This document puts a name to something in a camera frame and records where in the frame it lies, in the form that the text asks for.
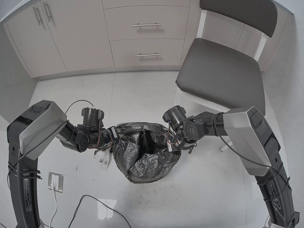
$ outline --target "metal bar handle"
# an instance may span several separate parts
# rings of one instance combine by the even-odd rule
[[[43,2],[43,6],[44,6],[45,14],[47,15],[48,21],[51,22],[51,20],[50,20],[51,16],[49,16],[49,13],[47,11],[47,3]]]
[[[142,24],[140,25],[137,23],[136,25],[132,25],[133,27],[139,27],[139,26],[161,26],[161,24],[157,24],[156,22],[154,24]]]
[[[34,7],[33,7],[33,10],[34,10],[35,17],[36,17],[36,20],[37,20],[37,22],[38,22],[38,25],[40,26],[41,19],[38,18],[38,15],[37,15],[37,12],[36,12],[36,10],[38,10],[38,9],[35,8],[35,6],[34,6]]]
[[[136,57],[148,57],[148,56],[160,56],[159,53],[154,52],[154,54],[141,54],[135,55]]]

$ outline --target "electrical outlet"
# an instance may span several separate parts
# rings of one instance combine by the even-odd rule
[[[52,190],[51,184],[55,183],[55,191],[63,192],[63,175],[49,172],[48,189]]]

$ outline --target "white chair frame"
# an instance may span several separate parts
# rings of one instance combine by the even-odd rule
[[[200,23],[199,23],[199,28],[197,30],[197,36],[196,36],[196,38],[201,38],[202,35],[203,35],[206,15],[207,15],[207,10],[202,10],[201,18],[200,18]],[[254,54],[254,57],[253,57],[256,61],[259,60],[259,58],[260,58],[260,56],[262,54],[262,51],[264,49],[264,46],[265,46],[267,38],[268,38],[268,36],[265,35],[264,33],[262,33],[262,36],[261,36],[261,39],[260,39],[260,43],[259,43],[259,45],[258,45],[258,47],[256,49],[256,52]],[[192,102],[198,103],[200,105],[204,105],[204,106],[206,106],[208,108],[211,108],[211,109],[219,111],[219,112],[227,112],[227,111],[230,110],[229,108],[224,107],[222,105],[219,105],[217,103],[214,103],[214,102],[205,100],[203,98],[194,96],[192,94],[189,94],[187,92],[184,92],[179,87],[177,87],[174,105],[180,105],[182,98],[185,98],[185,99],[190,100]],[[221,151],[225,151],[226,149],[228,149],[227,145],[223,145],[221,147]]]

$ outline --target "chair seat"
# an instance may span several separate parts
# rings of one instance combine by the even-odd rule
[[[265,115],[259,64],[224,45],[196,38],[176,79],[184,92],[227,108],[255,106]]]

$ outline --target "black plastic bag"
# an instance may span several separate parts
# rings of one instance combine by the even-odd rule
[[[117,167],[132,183],[164,178],[178,162],[181,151],[167,150],[168,128],[161,124],[124,123],[117,126],[119,142],[113,147]]]

